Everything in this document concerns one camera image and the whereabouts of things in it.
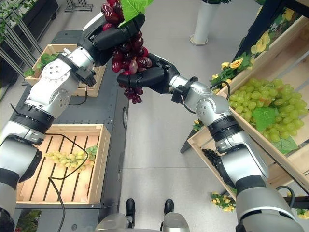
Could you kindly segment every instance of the bunch of red grapes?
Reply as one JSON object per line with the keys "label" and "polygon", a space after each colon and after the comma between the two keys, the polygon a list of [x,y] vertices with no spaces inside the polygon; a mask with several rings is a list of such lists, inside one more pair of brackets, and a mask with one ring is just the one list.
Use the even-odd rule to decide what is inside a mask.
{"label": "bunch of red grapes", "polygon": [[[101,11],[105,16],[107,24],[103,26],[103,31],[110,28],[117,28],[124,21],[121,3],[118,0],[107,0],[103,4]],[[125,43],[114,49],[112,58],[112,70],[117,73],[122,70],[123,75],[133,75],[142,72],[152,66],[152,61],[147,57],[148,50],[143,47],[144,40],[141,31],[131,37]],[[125,87],[125,95],[132,100],[133,104],[141,103],[139,95],[143,94],[141,88]]]}

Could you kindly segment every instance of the grape leaf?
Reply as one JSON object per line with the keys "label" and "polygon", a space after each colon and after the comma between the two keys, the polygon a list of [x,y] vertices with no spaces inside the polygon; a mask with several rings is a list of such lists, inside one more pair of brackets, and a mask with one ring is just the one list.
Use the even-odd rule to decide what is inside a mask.
{"label": "grape leaf", "polygon": [[120,0],[120,2],[125,21],[128,22],[136,17],[139,12],[144,13],[145,7],[153,0]]}
{"label": "grape leaf", "polygon": [[97,154],[98,145],[90,146],[86,148],[86,152],[88,152],[88,155],[95,156]]}
{"label": "grape leaf", "polygon": [[277,143],[272,143],[283,154],[289,153],[298,148],[293,138],[289,136],[287,139],[280,139]]}
{"label": "grape leaf", "polygon": [[275,123],[275,109],[270,107],[257,108],[252,112],[256,120],[256,129],[262,132],[268,125]]}

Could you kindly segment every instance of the green plant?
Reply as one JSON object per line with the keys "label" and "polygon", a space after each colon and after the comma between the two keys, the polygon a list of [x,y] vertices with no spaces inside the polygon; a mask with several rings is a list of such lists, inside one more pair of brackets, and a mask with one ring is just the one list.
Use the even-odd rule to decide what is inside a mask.
{"label": "green plant", "polygon": [[13,9],[19,7],[31,8],[34,4],[34,0],[7,0],[0,3],[0,43],[5,40],[5,22],[12,21],[18,24],[24,16],[24,14],[13,14]]}

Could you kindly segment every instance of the concrete floor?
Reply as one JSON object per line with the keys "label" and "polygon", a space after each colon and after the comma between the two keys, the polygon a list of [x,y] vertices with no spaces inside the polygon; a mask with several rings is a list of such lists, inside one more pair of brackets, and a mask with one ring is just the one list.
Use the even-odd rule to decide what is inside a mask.
{"label": "concrete floor", "polygon": [[[65,13],[66,1],[57,1],[59,14],[42,37],[42,47],[60,30],[81,29],[103,3],[89,0],[95,6],[92,12]],[[199,0],[155,0],[146,9],[142,33],[150,52],[171,61],[181,75],[197,76],[207,84],[220,72],[220,64],[234,57],[259,5],[253,0],[221,5],[206,46],[189,42],[198,7]],[[11,116],[9,103],[16,105],[23,92],[21,81],[1,100],[0,127]],[[130,105],[120,212],[125,212],[126,200],[132,197],[137,208],[136,228],[159,229],[164,202],[172,198],[175,212],[186,218],[192,232],[233,232],[236,213],[224,212],[210,203],[210,193],[224,188],[193,150],[179,152],[196,117],[170,99],[170,95],[145,89],[143,103]]]}

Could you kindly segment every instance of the cable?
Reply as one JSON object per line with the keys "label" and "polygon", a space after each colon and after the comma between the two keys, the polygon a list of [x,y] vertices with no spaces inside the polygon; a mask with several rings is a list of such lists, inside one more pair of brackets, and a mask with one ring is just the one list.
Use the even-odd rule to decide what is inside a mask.
{"label": "cable", "polygon": [[86,102],[86,100],[87,100],[87,86],[85,88],[85,98],[84,98],[84,100],[81,103],[78,103],[78,104],[70,104],[69,103],[69,105],[82,105]]}
{"label": "cable", "polygon": [[226,81],[220,81],[220,82],[218,82],[218,83],[216,83],[216,84],[214,84],[214,85],[212,85],[212,86],[209,86],[209,88],[213,88],[213,87],[216,87],[216,86],[218,86],[219,84],[226,84],[226,86],[227,86],[227,96],[226,96],[226,99],[228,100],[229,98],[230,98],[230,94],[231,94],[231,87],[230,87],[230,85],[229,85],[229,83],[228,82],[226,82]]}
{"label": "cable", "polygon": [[291,193],[291,201],[290,201],[289,206],[290,206],[290,208],[292,208],[293,205],[294,205],[294,202],[295,202],[295,194],[294,194],[294,191],[293,191],[293,189],[291,189],[289,186],[285,186],[285,185],[281,185],[281,186],[276,187],[276,190],[280,190],[280,189],[283,189],[283,188],[289,190],[290,193]]}
{"label": "cable", "polygon": [[70,174],[68,174],[67,176],[63,177],[63,178],[58,178],[58,177],[51,177],[52,179],[55,179],[55,180],[64,180],[65,178],[69,177],[70,175],[72,175],[74,172],[76,172],[85,162],[86,160],[88,159],[89,157],[89,154],[88,152],[83,149],[81,146],[79,146],[77,143],[75,143],[73,140],[69,139],[67,136],[63,135],[63,134],[58,134],[58,133],[46,133],[46,135],[60,135],[60,136],[63,136],[65,137],[67,140],[69,140],[71,143],[73,143],[74,145],[78,146],[82,151],[84,151],[87,156],[86,156],[86,159],[84,159],[84,161],[73,171],[71,172]]}
{"label": "cable", "polygon": [[60,232],[61,227],[62,227],[63,222],[64,222],[64,218],[65,218],[65,216],[66,216],[66,209],[65,209],[65,207],[64,207],[64,203],[63,203],[63,201],[62,201],[61,195],[60,195],[60,193],[59,193],[59,191],[58,191],[58,189],[57,189],[55,183],[53,182],[52,178],[49,177],[48,180],[50,181],[50,183],[52,183],[52,185],[53,185],[53,187],[54,187],[54,189],[55,189],[55,191],[56,191],[56,193],[57,193],[57,195],[58,195],[58,198],[59,198],[59,200],[60,200],[61,207],[62,207],[62,219],[61,219],[61,222],[60,222],[60,224],[59,224],[59,228],[58,228],[58,230],[57,230],[57,232]]}

